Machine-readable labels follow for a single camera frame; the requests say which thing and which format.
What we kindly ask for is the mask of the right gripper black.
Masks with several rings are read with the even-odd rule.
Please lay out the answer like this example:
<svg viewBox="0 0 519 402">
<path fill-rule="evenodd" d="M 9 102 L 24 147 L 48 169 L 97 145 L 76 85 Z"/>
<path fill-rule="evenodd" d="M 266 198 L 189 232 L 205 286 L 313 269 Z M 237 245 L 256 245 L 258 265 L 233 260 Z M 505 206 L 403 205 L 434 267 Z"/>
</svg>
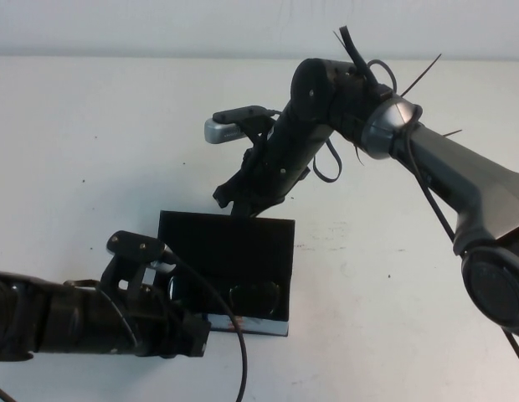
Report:
<svg viewBox="0 0 519 402">
<path fill-rule="evenodd" d="M 294 137 L 261 138 L 241 169 L 216 187 L 213 198 L 221 208 L 233 203 L 230 215 L 254 218 L 284 202 L 306 177 L 306 143 Z"/>
</svg>

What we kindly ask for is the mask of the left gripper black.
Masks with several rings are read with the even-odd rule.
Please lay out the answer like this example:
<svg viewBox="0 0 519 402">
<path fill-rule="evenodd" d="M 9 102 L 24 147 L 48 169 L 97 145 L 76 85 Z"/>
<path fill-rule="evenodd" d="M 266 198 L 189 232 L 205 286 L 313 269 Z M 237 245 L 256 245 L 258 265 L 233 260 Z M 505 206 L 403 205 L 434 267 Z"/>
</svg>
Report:
<svg viewBox="0 0 519 402">
<path fill-rule="evenodd" d="M 171 302 L 155 288 L 129 291 L 130 355 L 137 357 L 173 358 L 179 315 Z M 201 317 L 187 317 L 183 324 L 186 338 L 185 355 L 201 358 L 207 347 L 211 323 Z"/>
</svg>

